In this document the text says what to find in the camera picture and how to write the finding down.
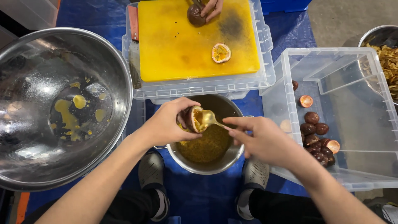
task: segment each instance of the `stainless steel bowl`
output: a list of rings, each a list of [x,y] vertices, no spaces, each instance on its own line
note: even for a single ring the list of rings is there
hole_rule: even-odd
[[[378,47],[382,45],[398,47],[398,26],[382,25],[369,30],[362,36],[358,47],[365,47],[367,43]],[[395,100],[394,105],[398,111],[398,101]]]
[[[55,109],[58,100],[66,106]],[[40,191],[86,174],[116,144],[131,104],[129,69],[99,35],[52,28],[12,42],[0,51],[0,187]]]
[[[227,117],[243,117],[240,109],[228,98],[219,94],[191,96],[190,99],[197,101],[205,110],[212,110],[221,118]],[[194,163],[184,158],[176,149],[176,143],[168,144],[167,150],[173,159],[184,169],[189,172],[211,175],[221,173],[230,168],[240,158],[243,153],[244,146],[231,144],[224,156],[217,162],[210,163]]]

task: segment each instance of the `shoe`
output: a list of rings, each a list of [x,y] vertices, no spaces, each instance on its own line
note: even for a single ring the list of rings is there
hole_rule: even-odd
[[[269,165],[259,160],[246,159],[242,168],[244,180],[239,197],[235,200],[238,215],[245,220],[252,220],[249,211],[249,197],[254,189],[265,190],[269,178]]]
[[[150,151],[144,155],[138,166],[138,179],[141,189],[156,189],[160,200],[164,201],[164,203],[160,203],[161,206],[164,204],[162,213],[156,214],[155,217],[151,218],[154,222],[159,222],[166,218],[170,207],[170,201],[167,198],[166,189],[163,186],[163,170],[164,161],[157,151]]]

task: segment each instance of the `yellow cutting board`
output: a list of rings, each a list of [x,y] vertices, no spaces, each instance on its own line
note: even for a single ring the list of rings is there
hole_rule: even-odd
[[[219,16],[194,27],[190,0],[138,3],[140,71],[145,82],[255,73],[260,69],[248,0],[226,0]],[[212,47],[225,43],[231,59],[215,63]]]

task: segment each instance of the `gold spoon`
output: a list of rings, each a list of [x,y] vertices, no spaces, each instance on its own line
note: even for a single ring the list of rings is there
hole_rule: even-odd
[[[232,128],[227,127],[223,124],[220,124],[217,120],[216,120],[216,116],[214,115],[213,111],[211,110],[202,110],[202,122],[200,122],[201,125],[203,125],[205,128],[212,125],[212,124],[216,124],[222,128],[225,128],[226,130],[230,131],[232,130]]]

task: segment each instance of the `blue tarp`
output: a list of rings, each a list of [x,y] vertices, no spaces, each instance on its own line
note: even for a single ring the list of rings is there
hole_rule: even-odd
[[[121,50],[121,37],[126,34],[125,8],[129,3],[128,0],[62,0],[57,26],[92,31]],[[307,12],[277,12],[264,18],[271,30],[274,44],[271,52],[274,61],[285,48],[316,47]],[[244,99],[234,100],[234,103],[244,115],[263,116],[262,100],[257,90],[250,91]],[[151,117],[158,107],[147,100],[147,118]],[[239,218],[234,210],[234,200],[241,184],[243,157],[222,173],[204,176],[189,173],[181,168],[167,150],[160,150],[160,153],[166,165],[164,182],[171,203],[171,216],[181,216],[182,223],[192,224],[220,224],[227,223],[228,218]],[[137,167],[132,170],[122,188],[139,189]],[[62,196],[78,180],[49,191],[31,193],[26,214]],[[267,190],[307,196],[302,186],[273,174],[270,175]]]

